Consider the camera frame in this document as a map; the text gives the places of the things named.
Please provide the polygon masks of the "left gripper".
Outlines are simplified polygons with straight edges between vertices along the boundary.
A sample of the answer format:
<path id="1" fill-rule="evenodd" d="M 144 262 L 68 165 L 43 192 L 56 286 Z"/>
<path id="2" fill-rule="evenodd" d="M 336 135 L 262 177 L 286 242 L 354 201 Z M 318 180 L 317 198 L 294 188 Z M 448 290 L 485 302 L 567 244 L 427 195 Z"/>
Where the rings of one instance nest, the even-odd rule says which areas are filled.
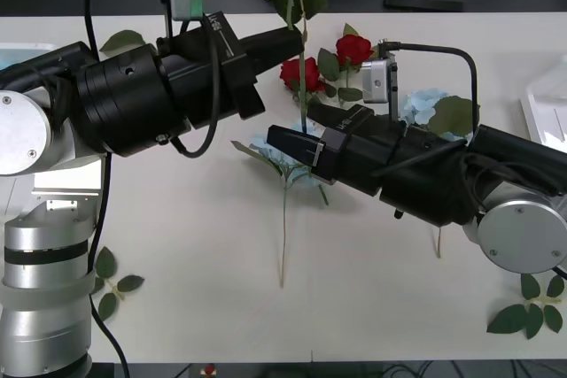
<path id="1" fill-rule="evenodd" d="M 296 27 L 238 40 L 223 12 L 206 16 L 204 24 L 191 31 L 159 38 L 157 45 L 167 89 L 192 125 L 210 123 L 215 82 L 221 119 L 238 115 L 247 120 L 262 114 L 266 108 L 255 88 L 257 76 L 305 51 Z"/>

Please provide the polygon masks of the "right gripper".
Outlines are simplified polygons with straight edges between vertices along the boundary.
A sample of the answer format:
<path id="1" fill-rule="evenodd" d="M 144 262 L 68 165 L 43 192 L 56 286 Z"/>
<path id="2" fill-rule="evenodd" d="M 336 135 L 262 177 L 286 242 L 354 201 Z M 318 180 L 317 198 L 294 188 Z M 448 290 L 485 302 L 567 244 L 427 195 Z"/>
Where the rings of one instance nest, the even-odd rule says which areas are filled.
<path id="1" fill-rule="evenodd" d="M 305 166 L 318 179 L 336 181 L 375 196 L 380 179 L 373 175 L 392 161 L 406 132 L 403 121 L 377 115 L 360 104 L 349 110 L 310 103 L 307 117 L 324 126 L 320 135 L 310 135 L 272 125 L 267 143 Z"/>

